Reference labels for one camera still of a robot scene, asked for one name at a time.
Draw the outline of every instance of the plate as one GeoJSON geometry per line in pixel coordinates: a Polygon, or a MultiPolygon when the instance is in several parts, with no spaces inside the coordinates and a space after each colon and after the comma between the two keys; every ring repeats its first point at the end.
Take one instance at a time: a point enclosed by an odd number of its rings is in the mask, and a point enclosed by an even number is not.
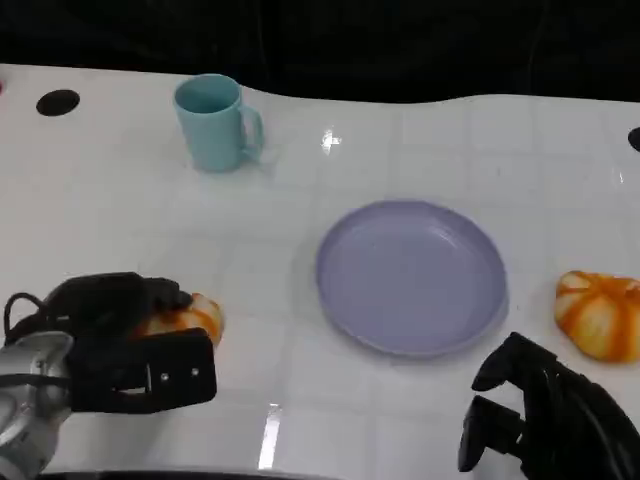
{"type": "Polygon", "coordinates": [[[377,202],[324,238],[325,315],[383,352],[433,357],[471,345],[508,310],[504,264],[468,218],[422,201],[377,202]]]}

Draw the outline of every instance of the table surface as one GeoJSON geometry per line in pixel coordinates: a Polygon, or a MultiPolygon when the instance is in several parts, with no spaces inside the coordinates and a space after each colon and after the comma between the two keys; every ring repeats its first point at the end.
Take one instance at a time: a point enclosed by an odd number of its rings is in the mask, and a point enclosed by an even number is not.
{"type": "MultiPolygon", "coordinates": [[[[520,478],[486,455],[456,471],[470,384],[517,330],[605,386],[640,422],[638,366],[583,357],[552,316],[558,276],[640,275],[640,105],[490,95],[419,105],[244,90],[264,165],[194,171],[171,96],[183,77],[0,65],[0,298],[64,278],[135,270],[209,294],[227,313],[219,394],[154,416],[75,415],[51,470],[277,469],[346,480],[520,478]],[[35,104],[71,88],[80,105],[35,104]],[[511,304],[499,331],[427,362],[376,354],[323,318],[314,255],[346,212],[419,198],[496,241],[511,304]]],[[[519,392],[491,398],[521,410],[519,392]]]]}

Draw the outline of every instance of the light blue mug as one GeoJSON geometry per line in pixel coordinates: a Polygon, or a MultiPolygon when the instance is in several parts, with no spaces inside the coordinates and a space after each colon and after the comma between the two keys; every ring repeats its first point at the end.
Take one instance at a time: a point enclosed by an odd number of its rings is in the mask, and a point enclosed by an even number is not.
{"type": "Polygon", "coordinates": [[[245,160],[257,160],[264,146],[260,114],[242,105],[238,83],[224,75],[207,74],[178,85],[173,96],[182,132],[196,168],[227,172],[245,160]],[[244,119],[253,139],[247,142],[244,119]]]}

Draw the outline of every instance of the orange pumpkin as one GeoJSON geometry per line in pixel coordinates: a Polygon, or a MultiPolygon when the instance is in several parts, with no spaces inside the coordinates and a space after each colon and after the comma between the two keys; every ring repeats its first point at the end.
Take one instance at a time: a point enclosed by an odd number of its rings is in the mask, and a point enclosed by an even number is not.
{"type": "Polygon", "coordinates": [[[151,317],[136,331],[136,335],[155,335],[199,327],[206,330],[213,346],[217,347],[224,330],[222,310],[204,295],[194,293],[192,297],[193,303],[187,309],[151,317]]]}
{"type": "Polygon", "coordinates": [[[572,271],[556,288],[558,326],[585,354],[607,362],[640,359],[640,282],[572,271]]]}

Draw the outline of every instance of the black background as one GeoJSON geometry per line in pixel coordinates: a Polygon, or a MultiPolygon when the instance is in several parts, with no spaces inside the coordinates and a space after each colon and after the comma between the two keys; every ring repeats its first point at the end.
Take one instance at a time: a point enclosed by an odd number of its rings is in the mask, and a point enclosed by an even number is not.
{"type": "Polygon", "coordinates": [[[637,101],[640,1],[0,0],[0,61],[220,72],[318,98],[637,101]]]}

